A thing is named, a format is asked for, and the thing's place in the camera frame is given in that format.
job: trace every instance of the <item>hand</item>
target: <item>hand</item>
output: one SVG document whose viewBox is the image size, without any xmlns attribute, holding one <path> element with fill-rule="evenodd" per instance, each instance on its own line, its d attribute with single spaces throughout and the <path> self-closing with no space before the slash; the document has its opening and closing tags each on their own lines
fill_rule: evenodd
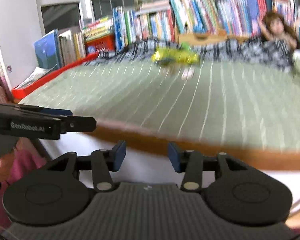
<svg viewBox="0 0 300 240">
<path fill-rule="evenodd" d="M 13 161 L 13 151 L 0 158 L 0 182 L 3 182 L 9 178 Z"/>
</svg>

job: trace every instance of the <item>white floor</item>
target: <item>white floor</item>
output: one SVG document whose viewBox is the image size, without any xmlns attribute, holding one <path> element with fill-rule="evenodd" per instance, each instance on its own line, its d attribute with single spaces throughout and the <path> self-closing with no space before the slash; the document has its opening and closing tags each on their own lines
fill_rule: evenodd
<svg viewBox="0 0 300 240">
<path fill-rule="evenodd" d="M 94 150 L 111 149 L 114 144 L 97 140 L 82 133 L 67 133 L 58 141 L 41 140 L 50 156 L 54 159 L 66 152 L 74 151 L 78 156 L 90 155 Z M 269 176 L 284 183 L 292 192 L 293 203 L 300 199 L 300 171 L 263 171 Z M 115 181 L 135 181 L 146 183 L 172 182 L 181 184 L 183 174 L 177 174 L 167 157 L 152 155 L 127 148 L 126 157 L 120 170 L 112 173 Z M 90 171 L 80 173 L 80 180 L 88 187 L 92 187 Z M 203 186 L 214 181 L 214 172 L 203 172 Z"/>
</svg>

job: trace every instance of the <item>black gripper mount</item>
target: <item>black gripper mount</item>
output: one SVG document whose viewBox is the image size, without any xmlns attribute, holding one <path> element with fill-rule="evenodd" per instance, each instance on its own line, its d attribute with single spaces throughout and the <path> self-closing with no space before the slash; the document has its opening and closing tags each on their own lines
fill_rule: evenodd
<svg viewBox="0 0 300 240">
<path fill-rule="evenodd" d="M 168 146 L 174 170 L 184 172 L 180 189 L 201 193 L 219 217 L 244 226 L 267 226 L 285 222 L 292 194 L 281 182 L 226 154 L 207 157 L 198 151 Z M 202 171 L 214 171 L 215 181 L 202 189 Z"/>
<path fill-rule="evenodd" d="M 3 206 L 12 221 L 30 226 L 51 226 L 80 214 L 93 196 L 116 189 L 109 171 L 118 171 L 126 155 L 126 143 L 90 156 L 68 152 L 11 184 Z M 80 171 L 92 171 L 93 189 L 79 179 Z"/>
</svg>

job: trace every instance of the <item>yellow package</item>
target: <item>yellow package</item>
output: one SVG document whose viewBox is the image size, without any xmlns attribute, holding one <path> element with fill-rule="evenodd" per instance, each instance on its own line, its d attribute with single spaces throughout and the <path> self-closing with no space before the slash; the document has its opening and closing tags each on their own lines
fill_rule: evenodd
<svg viewBox="0 0 300 240">
<path fill-rule="evenodd" d="M 171 48 L 157 48 L 151 59 L 153 62 L 158 64 L 171 62 L 182 64 L 197 64 L 200 62 L 199 56 L 194 52 Z"/>
</svg>

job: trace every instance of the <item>magazine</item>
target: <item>magazine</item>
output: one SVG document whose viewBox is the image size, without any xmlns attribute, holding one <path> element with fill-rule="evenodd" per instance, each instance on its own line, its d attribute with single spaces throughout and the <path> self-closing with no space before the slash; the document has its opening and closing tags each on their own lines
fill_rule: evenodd
<svg viewBox="0 0 300 240">
<path fill-rule="evenodd" d="M 25 88 L 29 85 L 31 85 L 33 82 L 37 81 L 38 79 L 42 78 L 45 76 L 47 73 L 52 71 L 55 68 L 40 68 L 36 67 L 33 73 L 25 80 L 23 81 L 20 85 L 18 85 L 15 89 L 20 89 L 20 88 Z"/>
</svg>

